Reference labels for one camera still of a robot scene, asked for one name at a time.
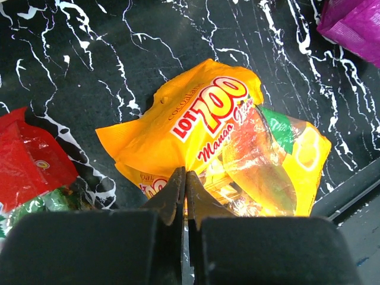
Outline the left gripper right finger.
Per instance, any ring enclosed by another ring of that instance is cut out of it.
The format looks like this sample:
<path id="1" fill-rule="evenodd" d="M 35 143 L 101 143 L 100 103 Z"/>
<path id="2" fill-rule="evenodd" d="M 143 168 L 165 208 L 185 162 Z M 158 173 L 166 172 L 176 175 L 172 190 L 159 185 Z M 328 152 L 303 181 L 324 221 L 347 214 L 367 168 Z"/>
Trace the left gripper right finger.
<path id="1" fill-rule="evenodd" d="M 186 197 L 188 203 L 188 219 L 193 221 L 197 230 L 207 218 L 233 218 L 235 215 L 221 205 L 206 191 L 194 171 L 186 173 Z"/>

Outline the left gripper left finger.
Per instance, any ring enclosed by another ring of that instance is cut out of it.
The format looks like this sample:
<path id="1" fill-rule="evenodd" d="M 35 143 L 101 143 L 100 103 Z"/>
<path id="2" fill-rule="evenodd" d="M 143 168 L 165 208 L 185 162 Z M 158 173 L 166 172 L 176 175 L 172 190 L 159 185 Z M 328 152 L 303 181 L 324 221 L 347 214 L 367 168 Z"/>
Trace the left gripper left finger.
<path id="1" fill-rule="evenodd" d="M 156 212 L 166 226 L 183 226 L 186 170 L 176 168 L 167 184 L 140 209 Z"/>

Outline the orange mango candy bag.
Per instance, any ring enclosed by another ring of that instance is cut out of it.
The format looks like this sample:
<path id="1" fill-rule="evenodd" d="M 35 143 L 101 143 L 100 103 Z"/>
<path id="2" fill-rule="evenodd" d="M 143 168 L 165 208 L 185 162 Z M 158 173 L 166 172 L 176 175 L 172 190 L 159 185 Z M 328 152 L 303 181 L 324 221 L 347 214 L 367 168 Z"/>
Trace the orange mango candy bag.
<path id="1" fill-rule="evenodd" d="M 237 216 L 308 216 L 331 142 L 263 102 L 254 72 L 207 59 L 163 84 L 142 117 L 96 134 L 149 198 L 184 167 Z"/>

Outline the red candy bag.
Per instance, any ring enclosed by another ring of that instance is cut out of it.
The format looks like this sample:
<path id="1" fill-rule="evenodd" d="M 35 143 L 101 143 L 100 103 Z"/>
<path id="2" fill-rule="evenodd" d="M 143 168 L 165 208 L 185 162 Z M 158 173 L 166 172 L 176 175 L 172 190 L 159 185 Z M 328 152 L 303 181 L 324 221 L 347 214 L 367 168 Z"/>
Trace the red candy bag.
<path id="1" fill-rule="evenodd" d="M 92 210 L 76 187 L 78 173 L 46 130 L 25 121 L 22 107 L 1 116 L 1 239 L 24 216 Z"/>

